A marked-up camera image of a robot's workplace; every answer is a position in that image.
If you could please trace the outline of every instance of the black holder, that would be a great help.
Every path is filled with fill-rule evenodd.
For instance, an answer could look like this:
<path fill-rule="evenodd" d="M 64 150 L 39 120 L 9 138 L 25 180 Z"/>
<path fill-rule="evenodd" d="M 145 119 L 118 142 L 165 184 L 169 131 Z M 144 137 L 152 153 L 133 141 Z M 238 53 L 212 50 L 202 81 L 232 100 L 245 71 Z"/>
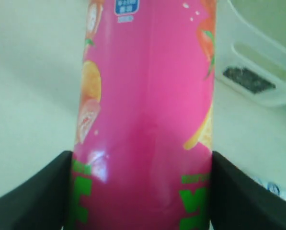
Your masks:
<path fill-rule="evenodd" d="M 66 216 L 71 151 L 0 198 L 0 230 L 61 230 Z M 213 152 L 211 222 L 214 230 L 286 230 L 286 201 Z"/>

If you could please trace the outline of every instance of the pink can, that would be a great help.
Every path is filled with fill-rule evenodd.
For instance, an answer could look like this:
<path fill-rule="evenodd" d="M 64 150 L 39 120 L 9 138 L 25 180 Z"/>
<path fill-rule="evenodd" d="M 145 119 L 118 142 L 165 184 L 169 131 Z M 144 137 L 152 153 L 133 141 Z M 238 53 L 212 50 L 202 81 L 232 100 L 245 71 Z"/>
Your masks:
<path fill-rule="evenodd" d="M 91 0 L 66 230 L 206 230 L 216 0 Z"/>

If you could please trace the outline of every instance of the printed label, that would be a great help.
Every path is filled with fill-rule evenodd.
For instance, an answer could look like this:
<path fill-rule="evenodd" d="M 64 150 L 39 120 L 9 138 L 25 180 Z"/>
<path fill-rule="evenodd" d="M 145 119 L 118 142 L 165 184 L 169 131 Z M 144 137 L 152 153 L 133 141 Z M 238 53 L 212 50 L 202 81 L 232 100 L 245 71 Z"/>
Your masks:
<path fill-rule="evenodd" d="M 136 13 L 139 0 L 115 0 L 115 13 L 117 15 Z"/>

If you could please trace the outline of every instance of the dark grate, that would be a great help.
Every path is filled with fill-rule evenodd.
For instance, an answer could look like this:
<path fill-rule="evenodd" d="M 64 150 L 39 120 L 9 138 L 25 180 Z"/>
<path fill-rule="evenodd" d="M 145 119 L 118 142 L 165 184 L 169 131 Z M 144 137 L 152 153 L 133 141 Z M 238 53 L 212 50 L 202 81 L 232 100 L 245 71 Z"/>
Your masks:
<path fill-rule="evenodd" d="M 228 67 L 224 71 L 224 76 L 238 85 L 249 90 L 253 94 L 261 93 L 266 90 L 275 89 L 276 86 L 271 82 L 260 77 L 258 74 L 250 71 L 247 68 Z"/>

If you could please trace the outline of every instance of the small blue label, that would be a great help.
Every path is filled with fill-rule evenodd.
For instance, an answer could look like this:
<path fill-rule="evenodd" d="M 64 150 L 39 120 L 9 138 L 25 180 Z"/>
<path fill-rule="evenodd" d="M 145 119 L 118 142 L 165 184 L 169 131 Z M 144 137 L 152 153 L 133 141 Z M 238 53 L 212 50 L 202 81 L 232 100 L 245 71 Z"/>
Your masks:
<path fill-rule="evenodd" d="M 117 15 L 136 13 L 138 7 L 139 0 L 115 0 L 115 13 Z"/>

